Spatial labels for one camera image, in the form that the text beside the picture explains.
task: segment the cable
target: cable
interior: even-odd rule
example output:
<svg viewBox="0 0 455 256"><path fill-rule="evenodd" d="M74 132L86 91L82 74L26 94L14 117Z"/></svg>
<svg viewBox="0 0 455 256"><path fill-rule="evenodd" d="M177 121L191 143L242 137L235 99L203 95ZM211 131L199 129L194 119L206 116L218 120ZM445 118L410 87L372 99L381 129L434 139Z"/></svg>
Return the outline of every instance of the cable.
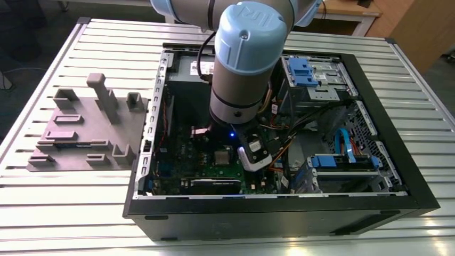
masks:
<svg viewBox="0 0 455 256"><path fill-rule="evenodd" d="M289 135L292 135L293 132L298 131L301 128L306 127L306 125L316 120L314 116L322 115L324 113L326 113L333 108L346 106L352 102L353 102L353 100L344 100L344 101L340 101L340 102L329 103L324 107L321 107L318 110L316 110L314 112L309 113L292 126L292 128L289 130Z"/></svg>
<svg viewBox="0 0 455 256"><path fill-rule="evenodd" d="M325 20L328 17L328 6L325 0L322 0L322 5L324 5L322 19Z"/></svg>
<svg viewBox="0 0 455 256"><path fill-rule="evenodd" d="M268 128L268 129L272 129L272 130L284 130L284 128L272 127L272 126L268 126L268 125L264 125L264 124L261 124L261 126Z"/></svg>
<svg viewBox="0 0 455 256"><path fill-rule="evenodd" d="M210 37L206 39L205 43L202 44L198 52L198 75L202 80L205 80L209 83L213 83L213 75L211 74L203 74L201 70L201 59L202 59L202 52L205 51L205 48L207 47L210 41L214 39L214 36L217 35L217 32L214 32Z"/></svg>
<svg viewBox="0 0 455 256"><path fill-rule="evenodd" d="M163 122L165 122L165 130L163 130L162 140L161 140L159 145L158 145L158 149L163 145L166 133L169 131L169 121L167 121L167 116L166 116L166 101L165 101L165 98L163 98Z"/></svg>
<svg viewBox="0 0 455 256"><path fill-rule="evenodd" d="M277 161L278 161L280 158L282 157L285 151L290 148L292 144L293 144L293 140L292 140L292 142L289 143L289 145L282 149L281 153L280 153L278 156L276 157L276 159L274 159L273 163L270 164L269 168L273 168L274 164L277 163Z"/></svg>
<svg viewBox="0 0 455 256"><path fill-rule="evenodd" d="M294 124L294 120L296 120L294 106L296 105L294 105L294 99L293 99L293 95L292 95L293 88L292 88L292 84L286 83L286 80L284 80L284 84L288 84L288 97L290 99L290 105L292 105L292 107L290 107L290 109L292 109L292 123Z"/></svg>
<svg viewBox="0 0 455 256"><path fill-rule="evenodd" d="M215 30L214 29L214 7L215 7L215 0L209 0L207 26L210 30Z"/></svg>
<svg viewBox="0 0 455 256"><path fill-rule="evenodd" d="M269 91L268 91L266 101L265 101L262 108L258 110L260 115L266 111L269 107L270 101L273 100L273 94L274 94L273 83L272 81L269 81Z"/></svg>

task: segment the slotted aluminum table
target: slotted aluminum table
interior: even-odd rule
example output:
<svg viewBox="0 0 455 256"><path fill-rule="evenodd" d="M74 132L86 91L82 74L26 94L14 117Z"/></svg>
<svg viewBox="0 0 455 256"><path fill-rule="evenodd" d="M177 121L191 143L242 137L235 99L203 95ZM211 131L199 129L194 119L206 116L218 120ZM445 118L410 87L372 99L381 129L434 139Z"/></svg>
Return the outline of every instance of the slotted aluminum table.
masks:
<svg viewBox="0 0 455 256"><path fill-rule="evenodd" d="M59 88L94 97L89 73L115 95L151 97L165 42L201 44L199 29L114 20L79 23L0 146L0 254L454 255L455 122L400 47L381 38L293 33L288 49L357 55L442 208L361 236L153 242L122 217L130 170L26 170Z"/></svg>

